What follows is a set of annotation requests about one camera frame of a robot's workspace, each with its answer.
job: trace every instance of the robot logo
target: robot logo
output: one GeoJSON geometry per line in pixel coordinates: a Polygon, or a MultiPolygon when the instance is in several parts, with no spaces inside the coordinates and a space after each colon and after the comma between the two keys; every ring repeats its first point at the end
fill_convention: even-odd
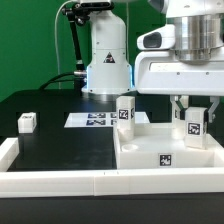
{"type": "Polygon", "coordinates": [[[107,57],[105,58],[104,63],[115,63],[114,58],[110,52],[107,55],[107,57]]]}

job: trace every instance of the white box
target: white box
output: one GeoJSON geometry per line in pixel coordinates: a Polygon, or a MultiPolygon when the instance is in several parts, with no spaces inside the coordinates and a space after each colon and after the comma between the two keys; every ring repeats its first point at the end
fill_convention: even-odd
{"type": "Polygon", "coordinates": [[[187,147],[205,149],[207,122],[206,108],[189,107],[185,112],[185,145],[187,147]]]}
{"type": "Polygon", "coordinates": [[[36,125],[36,113],[23,113],[18,120],[19,133],[33,133],[36,125]]]}
{"type": "Polygon", "coordinates": [[[117,98],[117,129],[123,141],[129,141],[134,137],[135,126],[135,98],[121,96],[117,98]]]}

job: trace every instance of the table surface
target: table surface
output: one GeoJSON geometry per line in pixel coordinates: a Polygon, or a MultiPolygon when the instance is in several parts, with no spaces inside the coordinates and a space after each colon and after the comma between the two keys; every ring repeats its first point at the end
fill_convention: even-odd
{"type": "MultiPolygon", "coordinates": [[[[191,98],[206,106],[208,98],[191,98]]],[[[64,128],[69,113],[115,112],[115,102],[83,99],[73,90],[16,92],[0,103],[0,142],[19,137],[20,154],[9,169],[17,171],[116,169],[113,130],[64,128]],[[21,113],[36,112],[33,134],[19,135],[21,113]]],[[[151,122],[170,122],[168,96],[137,96],[136,111],[151,122]]],[[[224,144],[224,106],[209,125],[224,144]]],[[[224,193],[104,197],[0,199],[0,223],[223,223],[224,193]]]]}

